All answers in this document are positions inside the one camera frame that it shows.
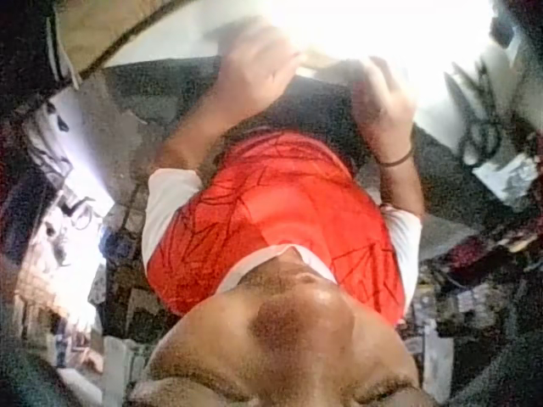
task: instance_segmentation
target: bracelet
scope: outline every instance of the bracelet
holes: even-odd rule
[[[410,159],[413,156],[414,153],[415,153],[415,146],[411,144],[411,149],[409,150],[409,153],[407,153],[404,157],[402,157],[398,161],[394,161],[393,163],[382,163],[381,161],[378,160],[377,157],[375,158],[375,160],[377,161],[377,164],[381,165],[382,167],[390,168],[390,167],[395,167],[396,165],[404,164],[408,159]]]

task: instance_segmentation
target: man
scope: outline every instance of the man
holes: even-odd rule
[[[254,22],[157,155],[143,259],[183,317],[133,405],[433,405],[394,329],[417,283],[424,209],[414,104],[383,60],[366,61],[352,94],[381,209],[340,153],[295,131],[246,134],[202,186],[211,147],[272,105],[301,60]]]

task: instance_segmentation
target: hand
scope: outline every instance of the hand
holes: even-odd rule
[[[209,94],[216,112],[231,126],[263,112],[283,95],[301,62],[279,29],[253,22],[223,57]]]
[[[362,63],[352,89],[359,132],[380,163],[394,163],[411,151],[415,98],[406,83],[382,59]]]

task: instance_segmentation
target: white sleeve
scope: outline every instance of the white sleeve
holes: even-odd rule
[[[149,198],[142,236],[142,256],[146,269],[173,215],[202,189],[202,181],[192,170],[160,169],[149,177],[148,184]]]
[[[406,293],[406,310],[413,300],[418,280],[418,247],[423,223],[405,210],[383,205],[381,213],[389,229],[390,241],[396,251],[401,282]]]

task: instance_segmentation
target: cloth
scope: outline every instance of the cloth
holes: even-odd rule
[[[150,284],[172,310],[188,312],[215,293],[247,256],[297,245],[351,296],[391,324],[401,318],[417,282],[421,222],[383,208],[400,228],[398,260],[415,265],[400,279],[378,207],[320,142],[296,133],[249,139],[228,153],[210,187],[200,188],[192,171],[160,170],[149,180],[143,257]]]

